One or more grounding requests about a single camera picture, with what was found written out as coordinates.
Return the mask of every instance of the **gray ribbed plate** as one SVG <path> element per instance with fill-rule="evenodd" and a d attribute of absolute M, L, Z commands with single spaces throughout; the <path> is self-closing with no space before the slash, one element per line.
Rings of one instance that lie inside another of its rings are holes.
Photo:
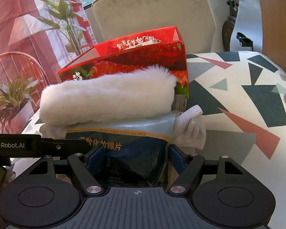
<path fill-rule="evenodd" d="M 111 188 L 88 198 L 81 210 L 55 229 L 218 229 L 198 217 L 185 198 L 157 188 Z"/>

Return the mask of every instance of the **black wheel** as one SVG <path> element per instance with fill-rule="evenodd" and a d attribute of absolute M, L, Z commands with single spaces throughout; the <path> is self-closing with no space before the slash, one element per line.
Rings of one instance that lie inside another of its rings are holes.
<path fill-rule="evenodd" d="M 225 52 L 230 51 L 230 41 L 235 27 L 236 18 L 229 16 L 228 19 L 223 23 L 222 26 L 222 43 Z"/>

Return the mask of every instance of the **flower pot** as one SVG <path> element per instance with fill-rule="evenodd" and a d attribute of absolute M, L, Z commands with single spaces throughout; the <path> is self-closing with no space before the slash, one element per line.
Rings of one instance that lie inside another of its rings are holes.
<path fill-rule="evenodd" d="M 28 120 L 34 115 L 32 104 L 28 102 L 19 112 L 9 121 L 11 133 L 21 133 Z"/>

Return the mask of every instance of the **wooden panel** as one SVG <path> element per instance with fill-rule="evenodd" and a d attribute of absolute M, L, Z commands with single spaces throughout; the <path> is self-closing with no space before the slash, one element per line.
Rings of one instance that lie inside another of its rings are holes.
<path fill-rule="evenodd" d="M 286 72 L 286 0 L 260 0 L 263 54 Z"/>

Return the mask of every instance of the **geometric patterned tablecloth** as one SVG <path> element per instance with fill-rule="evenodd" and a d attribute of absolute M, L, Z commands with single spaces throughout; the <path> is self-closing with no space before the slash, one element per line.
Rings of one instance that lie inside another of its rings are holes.
<path fill-rule="evenodd" d="M 286 229 L 286 73 L 257 52 L 187 55 L 190 98 L 207 129 L 207 159 L 228 155 L 276 198 L 272 229 Z M 39 133 L 36 113 L 23 133 Z"/>

